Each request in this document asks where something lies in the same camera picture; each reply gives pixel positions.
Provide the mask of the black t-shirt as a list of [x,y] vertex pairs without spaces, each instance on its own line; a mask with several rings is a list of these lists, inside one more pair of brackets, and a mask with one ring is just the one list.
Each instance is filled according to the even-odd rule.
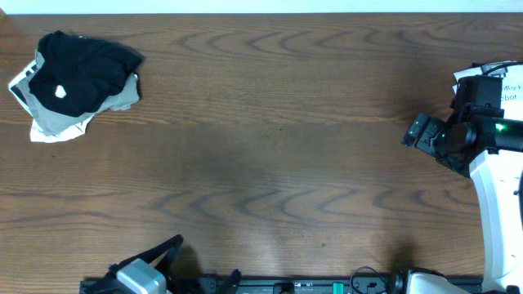
[[29,91],[46,109],[78,117],[94,113],[109,96],[119,94],[141,56],[117,43],[55,31],[41,38],[42,67]]

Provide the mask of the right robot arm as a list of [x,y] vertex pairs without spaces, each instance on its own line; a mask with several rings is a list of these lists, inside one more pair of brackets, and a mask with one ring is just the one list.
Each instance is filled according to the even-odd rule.
[[522,122],[475,114],[444,122],[419,114],[401,141],[472,180],[485,249],[483,293],[522,291]]

